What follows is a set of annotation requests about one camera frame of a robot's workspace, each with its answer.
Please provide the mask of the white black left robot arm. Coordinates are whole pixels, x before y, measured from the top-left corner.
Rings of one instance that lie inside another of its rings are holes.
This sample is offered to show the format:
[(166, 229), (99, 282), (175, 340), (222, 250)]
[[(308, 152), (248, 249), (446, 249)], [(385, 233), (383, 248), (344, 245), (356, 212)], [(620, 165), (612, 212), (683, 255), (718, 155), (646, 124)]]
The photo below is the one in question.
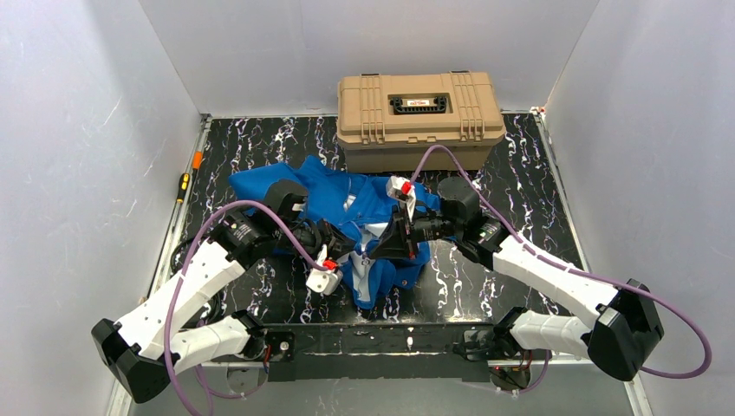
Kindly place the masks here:
[(216, 211), (193, 238), (181, 269), (140, 306), (116, 321), (102, 319), (91, 335), (98, 353), (136, 403), (173, 384), (176, 375), (226, 355), (266, 364), (283, 334), (246, 310), (187, 328), (195, 315), (249, 268), (278, 254), (297, 254), (311, 270), (308, 287), (327, 294), (356, 241), (324, 218), (307, 218), (308, 191), (288, 179), (262, 201), (238, 200)]

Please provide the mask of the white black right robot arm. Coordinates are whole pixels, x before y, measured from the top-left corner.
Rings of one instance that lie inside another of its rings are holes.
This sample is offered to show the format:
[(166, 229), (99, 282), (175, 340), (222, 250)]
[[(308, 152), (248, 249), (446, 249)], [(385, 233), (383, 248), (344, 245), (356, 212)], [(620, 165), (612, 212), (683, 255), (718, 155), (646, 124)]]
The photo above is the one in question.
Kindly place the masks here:
[(414, 259), (423, 242), (451, 241), (465, 258), (524, 283), (569, 311), (569, 316), (543, 315), (515, 307), (493, 327), (481, 353), (552, 350), (589, 359), (605, 374), (631, 381), (663, 338), (646, 285), (634, 279), (598, 282), (530, 241), (516, 239), (483, 212), (479, 195), (464, 179), (439, 184), (436, 209), (419, 201), (408, 179), (392, 176), (386, 188), (397, 205), (368, 252), (370, 258)]

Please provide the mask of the blue zip jacket white lining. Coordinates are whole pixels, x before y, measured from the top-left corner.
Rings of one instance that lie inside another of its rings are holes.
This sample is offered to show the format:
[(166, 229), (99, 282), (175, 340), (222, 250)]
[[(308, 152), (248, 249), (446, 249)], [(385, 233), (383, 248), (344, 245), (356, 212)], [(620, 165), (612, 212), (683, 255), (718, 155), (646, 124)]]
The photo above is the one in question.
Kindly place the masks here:
[(234, 173), (228, 181), (236, 198), (263, 201), (269, 187), (280, 179), (306, 188), (307, 218), (325, 219), (356, 242), (340, 270), (359, 308), (373, 308), (395, 286), (411, 289), (417, 283), (431, 258), (428, 242), (418, 244), (414, 259), (368, 260), (363, 255), (378, 243), (397, 205), (387, 195), (388, 177), (332, 170), (316, 156), (308, 156), (298, 168), (276, 163)]

